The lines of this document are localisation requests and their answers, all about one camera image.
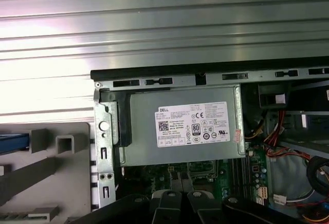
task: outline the black plastic edge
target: black plastic edge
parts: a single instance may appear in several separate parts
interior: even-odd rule
[[[317,67],[324,65],[329,65],[328,56],[92,70],[90,72],[90,78],[94,81],[102,81],[123,78],[167,76],[172,74]]]

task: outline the green circuit board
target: green circuit board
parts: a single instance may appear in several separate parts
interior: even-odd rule
[[[268,186],[266,155],[263,150],[252,150],[250,155],[244,159],[126,167],[125,174],[134,193],[148,197],[170,189],[170,172],[178,171],[190,174],[195,190],[211,192],[219,201],[238,193],[260,203],[259,189]]]

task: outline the barcode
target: barcode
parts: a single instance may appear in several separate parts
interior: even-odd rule
[[[169,130],[169,123],[168,121],[159,121],[159,131],[164,132]]]

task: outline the white connector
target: white connector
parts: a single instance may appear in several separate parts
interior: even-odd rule
[[[286,196],[281,196],[274,194],[273,195],[273,200],[275,203],[280,204],[280,205],[286,205],[287,204],[287,197]]]
[[[267,187],[264,186],[260,187],[257,191],[257,195],[262,199],[267,199],[268,198]]]
[[[260,197],[257,197],[256,198],[256,203],[258,203],[260,205],[264,205],[264,199],[263,198],[260,198]]]

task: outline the corrugated metal surface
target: corrugated metal surface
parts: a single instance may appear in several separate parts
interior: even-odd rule
[[[0,0],[0,114],[90,111],[92,69],[329,55],[328,7],[329,0]]]

